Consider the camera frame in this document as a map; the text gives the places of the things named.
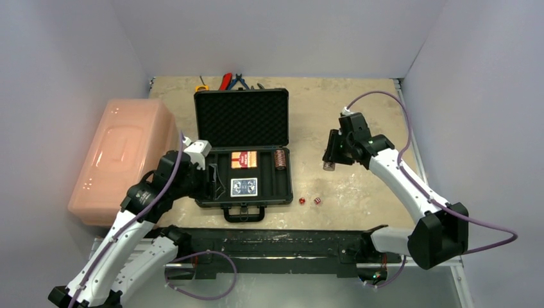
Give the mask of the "blue playing card deck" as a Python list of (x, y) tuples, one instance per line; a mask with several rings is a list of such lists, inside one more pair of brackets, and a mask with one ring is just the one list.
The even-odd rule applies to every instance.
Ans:
[(258, 178), (233, 178), (230, 180), (231, 197), (254, 197), (258, 195)]

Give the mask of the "red Texas Hold'em card deck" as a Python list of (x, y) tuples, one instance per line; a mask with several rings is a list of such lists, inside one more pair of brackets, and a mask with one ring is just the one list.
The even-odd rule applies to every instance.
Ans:
[(253, 169), (258, 166), (257, 151), (233, 151), (230, 162), (232, 169)]

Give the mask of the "black poker carrying case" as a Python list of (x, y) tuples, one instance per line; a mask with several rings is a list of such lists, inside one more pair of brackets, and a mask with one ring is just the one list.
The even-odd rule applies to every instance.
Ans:
[[(213, 90), (194, 94), (198, 138), (212, 145), (207, 164), (218, 166), (225, 193), (217, 200), (199, 199), (201, 208), (220, 208), (229, 223), (264, 219), (265, 209), (293, 200), (289, 144), (289, 92), (284, 88)], [(285, 151), (286, 168), (276, 170), (274, 152)], [(232, 169), (231, 152), (257, 151), (258, 166)], [(230, 196), (233, 178), (258, 178), (258, 196)]]

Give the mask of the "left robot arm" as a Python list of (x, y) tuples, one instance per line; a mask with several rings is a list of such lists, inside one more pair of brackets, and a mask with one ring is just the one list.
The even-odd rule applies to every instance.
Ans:
[(167, 263), (197, 261), (202, 254), (194, 250), (191, 235), (176, 226), (163, 228), (147, 250), (129, 258), (174, 201), (213, 195), (219, 182), (205, 163), (210, 149), (207, 141), (196, 141), (167, 152), (128, 189), (114, 224), (83, 269), (47, 299), (56, 307), (122, 307)]

